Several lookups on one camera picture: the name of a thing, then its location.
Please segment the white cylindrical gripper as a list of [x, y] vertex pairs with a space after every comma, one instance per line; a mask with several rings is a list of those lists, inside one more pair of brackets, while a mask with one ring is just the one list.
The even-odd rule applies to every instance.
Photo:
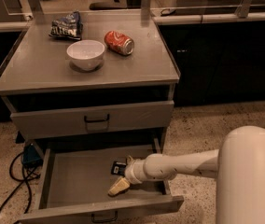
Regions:
[[147, 181], [144, 171], [144, 160], [134, 159], [131, 155], [126, 157], [125, 177], [119, 177], [108, 191], [109, 196], [116, 196], [122, 191], [128, 189], [131, 184], [141, 184]]

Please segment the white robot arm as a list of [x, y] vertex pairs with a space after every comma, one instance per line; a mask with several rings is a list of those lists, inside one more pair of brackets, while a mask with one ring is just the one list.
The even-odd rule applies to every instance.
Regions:
[[221, 148], [201, 153], [129, 156], [108, 194], [116, 196], [131, 185], [177, 175], [216, 180], [216, 224], [265, 224], [264, 128], [237, 128], [228, 133]]

